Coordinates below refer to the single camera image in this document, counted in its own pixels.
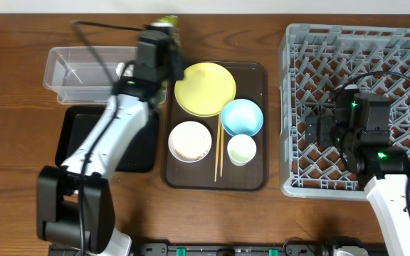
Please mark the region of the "white bowl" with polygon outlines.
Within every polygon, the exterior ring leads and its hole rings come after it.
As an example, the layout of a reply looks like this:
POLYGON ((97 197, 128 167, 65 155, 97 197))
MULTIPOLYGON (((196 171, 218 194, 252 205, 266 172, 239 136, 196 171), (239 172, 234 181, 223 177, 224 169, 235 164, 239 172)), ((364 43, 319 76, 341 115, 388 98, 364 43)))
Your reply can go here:
POLYGON ((210 131, 199 122, 186 121, 170 132, 168 148, 175 159, 184 163, 202 160, 211 150, 210 131))

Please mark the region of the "light blue bowl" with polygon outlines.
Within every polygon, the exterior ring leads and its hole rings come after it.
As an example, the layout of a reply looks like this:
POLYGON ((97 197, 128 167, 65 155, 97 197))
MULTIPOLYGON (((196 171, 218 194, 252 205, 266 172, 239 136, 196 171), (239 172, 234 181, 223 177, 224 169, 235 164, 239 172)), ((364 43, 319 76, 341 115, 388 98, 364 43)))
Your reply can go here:
POLYGON ((221 124, 231 136, 256 135, 263 126, 263 112, 253 101, 237 99, 229 102, 221 112, 221 124))

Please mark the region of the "wooden chopstick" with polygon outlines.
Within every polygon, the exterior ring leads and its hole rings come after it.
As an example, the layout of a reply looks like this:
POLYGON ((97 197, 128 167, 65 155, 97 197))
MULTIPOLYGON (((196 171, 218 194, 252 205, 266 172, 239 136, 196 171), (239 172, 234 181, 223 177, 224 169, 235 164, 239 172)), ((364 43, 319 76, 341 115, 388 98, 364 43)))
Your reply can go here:
POLYGON ((220 155, 219 155, 219 161, 220 161, 220 177, 223 176, 223 165, 224 165, 224 127, 221 125, 221 135, 220 135, 220 155))
POLYGON ((217 127, 217 135, 216 135, 216 157, 215 157, 215 168, 214 168, 214 182, 217 182, 217 176, 218 176, 220 141, 221 141, 221 113, 218 115, 218 127, 217 127))

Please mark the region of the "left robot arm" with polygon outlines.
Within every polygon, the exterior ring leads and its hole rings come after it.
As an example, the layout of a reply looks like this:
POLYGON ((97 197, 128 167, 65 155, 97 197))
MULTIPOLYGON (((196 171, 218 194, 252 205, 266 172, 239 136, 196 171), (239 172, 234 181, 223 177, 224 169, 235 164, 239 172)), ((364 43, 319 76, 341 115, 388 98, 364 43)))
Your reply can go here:
POLYGON ((179 35, 171 23, 140 30, 135 59, 111 80, 98 123, 60 167, 44 166, 36 186, 38 238, 78 255, 128 255, 132 239, 115 227, 110 179, 134 137, 158 108, 162 87, 184 77, 179 35))

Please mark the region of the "green orange snack wrapper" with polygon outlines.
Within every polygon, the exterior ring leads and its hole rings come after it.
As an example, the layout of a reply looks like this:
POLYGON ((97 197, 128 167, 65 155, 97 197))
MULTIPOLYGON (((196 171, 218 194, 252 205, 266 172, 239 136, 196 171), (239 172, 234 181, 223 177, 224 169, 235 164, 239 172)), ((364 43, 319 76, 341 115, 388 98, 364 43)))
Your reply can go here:
POLYGON ((177 28, 177 19, 177 16, 164 16, 151 23, 151 26, 154 26, 154 29, 157 31, 166 33, 174 41, 175 45, 180 47, 181 41, 177 28))

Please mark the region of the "right wooden chopstick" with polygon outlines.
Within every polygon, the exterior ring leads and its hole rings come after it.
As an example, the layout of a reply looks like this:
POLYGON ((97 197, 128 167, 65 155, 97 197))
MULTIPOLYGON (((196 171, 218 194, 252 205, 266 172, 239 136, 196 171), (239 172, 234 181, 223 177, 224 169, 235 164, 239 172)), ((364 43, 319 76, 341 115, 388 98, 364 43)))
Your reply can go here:
POLYGON ((220 177, 223 176, 223 165, 224 165, 224 127, 221 125, 221 135, 220 135, 220 155, 219 155, 219 161, 220 161, 220 177))

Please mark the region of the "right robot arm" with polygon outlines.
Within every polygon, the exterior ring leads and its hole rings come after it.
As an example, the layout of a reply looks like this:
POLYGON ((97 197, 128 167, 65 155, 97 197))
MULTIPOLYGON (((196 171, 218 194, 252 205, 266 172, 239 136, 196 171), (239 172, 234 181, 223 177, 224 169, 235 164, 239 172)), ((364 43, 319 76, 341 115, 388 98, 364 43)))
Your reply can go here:
POLYGON ((376 214, 390 255, 410 255, 410 159, 389 142, 391 105, 354 85, 335 94, 332 114, 305 118, 308 144, 335 147, 376 214))

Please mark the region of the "clear plastic bin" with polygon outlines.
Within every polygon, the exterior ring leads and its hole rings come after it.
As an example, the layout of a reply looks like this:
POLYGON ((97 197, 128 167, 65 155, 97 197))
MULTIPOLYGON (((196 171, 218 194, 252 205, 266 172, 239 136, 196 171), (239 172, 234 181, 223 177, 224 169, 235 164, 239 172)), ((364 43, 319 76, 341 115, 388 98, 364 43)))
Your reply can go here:
POLYGON ((106 105, 112 83, 119 80, 115 70, 119 63, 134 60, 135 47, 95 46, 95 51, 109 70, 108 78, 101 64, 85 47, 55 47, 48 54, 44 87, 57 93, 64 105, 106 105))

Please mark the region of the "white tissue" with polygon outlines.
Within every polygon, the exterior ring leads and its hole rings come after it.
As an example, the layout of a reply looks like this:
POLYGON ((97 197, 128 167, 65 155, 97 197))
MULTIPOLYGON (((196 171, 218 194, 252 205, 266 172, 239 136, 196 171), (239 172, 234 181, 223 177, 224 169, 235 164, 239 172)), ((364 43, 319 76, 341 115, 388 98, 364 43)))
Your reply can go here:
POLYGON ((119 63, 115 70, 117 76, 121 77, 132 77, 133 76, 133 64, 129 63, 119 63))

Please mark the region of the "left wooden chopstick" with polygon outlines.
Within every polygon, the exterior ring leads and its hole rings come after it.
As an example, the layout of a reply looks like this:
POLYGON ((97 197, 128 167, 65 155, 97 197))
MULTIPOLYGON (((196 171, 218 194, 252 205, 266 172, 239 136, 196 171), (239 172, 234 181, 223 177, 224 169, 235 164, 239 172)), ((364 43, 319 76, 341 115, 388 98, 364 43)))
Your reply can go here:
POLYGON ((217 176, 218 176, 220 141, 221 141, 221 113, 218 115, 218 127, 217 127, 217 135, 216 135, 216 157, 215 157, 215 168, 214 168, 214 182, 217 182, 217 176))

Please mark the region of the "dark brown serving tray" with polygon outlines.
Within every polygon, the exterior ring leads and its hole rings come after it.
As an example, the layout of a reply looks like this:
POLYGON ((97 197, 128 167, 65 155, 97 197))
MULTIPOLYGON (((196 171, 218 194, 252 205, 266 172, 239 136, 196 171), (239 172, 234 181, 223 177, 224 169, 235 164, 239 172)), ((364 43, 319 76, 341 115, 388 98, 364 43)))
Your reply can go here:
POLYGON ((174 96, 174 86, 167 90, 167 110, 165 136, 178 124, 185 121, 202 123, 210 132, 212 145, 210 152, 200 161, 184 163, 176 159, 164 147, 164 160, 161 170, 163 181, 172 188, 187 188, 212 191, 246 191, 261 190, 268 180, 268 79, 266 69, 259 63, 219 61, 236 81, 236 98, 255 102, 263 112, 263 126, 253 137, 256 155, 244 166, 231 163, 228 154, 224 153, 222 161, 216 160, 216 135, 218 120, 215 117, 195 117, 185 112, 174 96))

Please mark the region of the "pile of rice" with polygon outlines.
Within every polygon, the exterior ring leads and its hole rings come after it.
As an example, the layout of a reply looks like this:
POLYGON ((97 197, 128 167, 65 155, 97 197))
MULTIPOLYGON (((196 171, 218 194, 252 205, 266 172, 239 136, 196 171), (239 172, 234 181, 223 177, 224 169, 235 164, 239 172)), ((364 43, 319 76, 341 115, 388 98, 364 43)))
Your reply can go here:
POLYGON ((201 134, 177 133, 174 138, 174 150, 183 161, 196 161, 208 151, 207 138, 201 134))

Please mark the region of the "black waste tray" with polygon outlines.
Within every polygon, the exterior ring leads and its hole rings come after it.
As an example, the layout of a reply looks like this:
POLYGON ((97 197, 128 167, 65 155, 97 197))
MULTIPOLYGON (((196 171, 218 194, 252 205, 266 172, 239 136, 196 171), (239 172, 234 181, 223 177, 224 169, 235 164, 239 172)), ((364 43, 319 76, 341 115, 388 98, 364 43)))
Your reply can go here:
MULTIPOLYGON (((75 105, 65 112, 55 164, 60 166, 78 149, 104 112, 103 105, 75 105)), ((119 172, 147 173, 154 166, 159 132, 159 114, 154 113, 121 158, 119 172)))

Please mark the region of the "grey dishwasher rack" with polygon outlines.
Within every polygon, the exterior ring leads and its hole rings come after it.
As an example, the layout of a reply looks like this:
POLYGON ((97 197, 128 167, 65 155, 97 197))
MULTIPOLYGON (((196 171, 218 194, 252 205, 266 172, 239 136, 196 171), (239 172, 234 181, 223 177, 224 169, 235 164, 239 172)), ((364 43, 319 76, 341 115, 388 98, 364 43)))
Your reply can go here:
POLYGON ((289 197, 363 201, 338 151, 305 141, 305 118, 333 110, 352 78, 391 102, 390 141, 410 158, 410 28, 290 24, 278 48, 280 188, 289 197))

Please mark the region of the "white cup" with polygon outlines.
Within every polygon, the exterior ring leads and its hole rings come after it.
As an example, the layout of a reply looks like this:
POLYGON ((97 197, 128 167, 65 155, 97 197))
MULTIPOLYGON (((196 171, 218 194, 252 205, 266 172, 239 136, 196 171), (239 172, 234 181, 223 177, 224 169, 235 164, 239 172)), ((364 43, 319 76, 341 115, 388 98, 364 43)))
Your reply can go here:
POLYGON ((244 166, 256 155, 257 146, 250 136, 238 134, 229 140, 227 152, 232 164, 244 166))

